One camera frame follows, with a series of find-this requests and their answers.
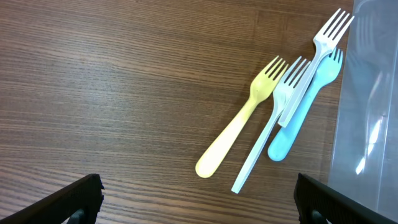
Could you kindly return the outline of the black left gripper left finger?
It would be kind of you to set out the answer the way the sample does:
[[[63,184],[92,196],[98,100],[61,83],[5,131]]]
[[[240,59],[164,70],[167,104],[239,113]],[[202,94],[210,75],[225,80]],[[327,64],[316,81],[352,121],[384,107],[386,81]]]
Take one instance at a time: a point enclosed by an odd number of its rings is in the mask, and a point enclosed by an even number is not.
[[[98,174],[88,174],[1,220],[1,224],[96,223],[104,200]]]

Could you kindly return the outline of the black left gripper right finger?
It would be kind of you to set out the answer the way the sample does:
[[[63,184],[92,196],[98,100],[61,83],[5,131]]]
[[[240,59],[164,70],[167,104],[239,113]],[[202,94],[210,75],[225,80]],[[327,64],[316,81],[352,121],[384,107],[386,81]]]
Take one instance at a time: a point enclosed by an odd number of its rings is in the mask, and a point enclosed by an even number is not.
[[[300,224],[397,224],[301,173],[298,174],[295,185],[294,200]]]

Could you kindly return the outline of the light blue plastic fork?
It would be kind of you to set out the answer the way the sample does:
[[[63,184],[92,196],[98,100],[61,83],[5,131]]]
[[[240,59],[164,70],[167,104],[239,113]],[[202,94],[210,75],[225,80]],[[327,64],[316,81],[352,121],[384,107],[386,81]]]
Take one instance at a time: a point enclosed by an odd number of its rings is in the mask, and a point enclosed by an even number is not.
[[[273,161],[285,159],[303,125],[307,113],[318,92],[333,82],[340,73],[343,64],[343,50],[335,48],[319,64],[313,80],[303,96],[296,112],[285,128],[281,128],[268,148],[268,156]]]

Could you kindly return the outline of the clear plastic container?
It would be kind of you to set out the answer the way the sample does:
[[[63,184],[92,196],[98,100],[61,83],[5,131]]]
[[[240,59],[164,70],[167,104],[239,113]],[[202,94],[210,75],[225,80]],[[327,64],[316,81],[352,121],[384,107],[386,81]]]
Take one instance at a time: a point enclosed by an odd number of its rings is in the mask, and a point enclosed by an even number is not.
[[[328,186],[397,221],[397,0],[354,2]]]

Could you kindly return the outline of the long white plastic fork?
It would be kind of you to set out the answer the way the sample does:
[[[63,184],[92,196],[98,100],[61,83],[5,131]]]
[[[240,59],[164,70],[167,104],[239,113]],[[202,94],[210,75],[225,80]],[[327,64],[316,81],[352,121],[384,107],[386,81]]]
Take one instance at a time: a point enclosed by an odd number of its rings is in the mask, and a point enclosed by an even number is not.
[[[257,141],[251,149],[251,152],[247,156],[239,174],[232,186],[231,191],[238,194],[243,187],[246,179],[250,175],[252,168],[256,164],[261,152],[269,138],[269,135],[277,122],[277,119],[282,114],[285,109],[287,102],[290,100],[294,87],[300,80],[305,69],[309,66],[311,61],[307,59],[302,59],[302,56],[296,59],[296,61],[287,69],[283,74],[282,78],[279,80],[274,91],[272,92],[274,107],[272,110],[271,117],[269,118],[265,128],[262,130]]]

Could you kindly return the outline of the yellow plastic fork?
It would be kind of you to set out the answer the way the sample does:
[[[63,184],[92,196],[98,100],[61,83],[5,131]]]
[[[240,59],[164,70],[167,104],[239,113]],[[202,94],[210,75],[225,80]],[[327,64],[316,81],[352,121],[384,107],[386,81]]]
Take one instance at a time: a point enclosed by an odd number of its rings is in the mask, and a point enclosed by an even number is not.
[[[198,160],[195,171],[199,177],[209,178],[215,173],[253,111],[271,95],[287,67],[285,60],[276,56],[256,75],[248,100]]]

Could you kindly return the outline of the short white plastic fork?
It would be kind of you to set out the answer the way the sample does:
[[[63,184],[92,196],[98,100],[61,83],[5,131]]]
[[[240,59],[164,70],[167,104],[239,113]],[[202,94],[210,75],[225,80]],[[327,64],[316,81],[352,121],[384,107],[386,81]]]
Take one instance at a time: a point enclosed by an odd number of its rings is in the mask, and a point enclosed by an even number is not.
[[[346,11],[341,11],[341,8],[339,8],[315,35],[313,38],[315,56],[297,83],[285,110],[281,114],[278,121],[280,126],[285,128],[288,125],[307,91],[320,62],[324,57],[332,53],[353,19],[354,16]]]

